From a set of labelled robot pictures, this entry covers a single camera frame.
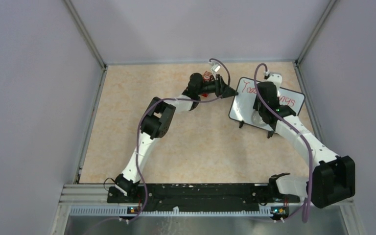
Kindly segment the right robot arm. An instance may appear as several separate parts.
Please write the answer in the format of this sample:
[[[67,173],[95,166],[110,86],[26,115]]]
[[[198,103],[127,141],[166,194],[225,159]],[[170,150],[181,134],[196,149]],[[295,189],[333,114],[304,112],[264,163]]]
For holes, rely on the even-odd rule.
[[[255,83],[257,96],[254,110],[273,131],[287,140],[305,160],[308,177],[289,173],[273,175],[268,197],[280,202],[287,195],[304,197],[317,208],[325,208],[355,195],[355,162],[339,156],[321,143],[300,121],[296,112],[281,105],[275,83]]]

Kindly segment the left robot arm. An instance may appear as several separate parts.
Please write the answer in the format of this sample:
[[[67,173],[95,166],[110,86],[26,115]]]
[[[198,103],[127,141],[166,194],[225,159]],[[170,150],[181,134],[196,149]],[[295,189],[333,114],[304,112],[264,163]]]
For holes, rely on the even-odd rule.
[[[226,82],[217,73],[213,73],[210,80],[204,80],[200,73],[193,73],[181,95],[151,100],[138,123],[135,150],[124,170],[115,178],[115,189],[121,199],[132,202],[137,197],[138,183],[144,181],[142,170],[146,161],[157,141],[168,132],[174,115],[192,111],[199,103],[238,95],[230,84],[230,75]]]

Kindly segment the small whiteboard with black frame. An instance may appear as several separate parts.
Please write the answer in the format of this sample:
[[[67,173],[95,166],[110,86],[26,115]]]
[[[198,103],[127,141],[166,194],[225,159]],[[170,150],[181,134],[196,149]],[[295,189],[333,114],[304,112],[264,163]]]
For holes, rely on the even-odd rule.
[[[257,96],[254,81],[248,77],[240,78],[237,89],[238,95],[233,99],[231,109],[229,111],[229,118],[240,123],[248,124],[260,129],[272,131],[272,128],[267,124],[261,124],[258,121],[253,121],[254,109],[253,104]],[[291,109],[299,114],[304,101],[305,95],[301,92],[290,89],[280,88],[280,104],[288,105]]]

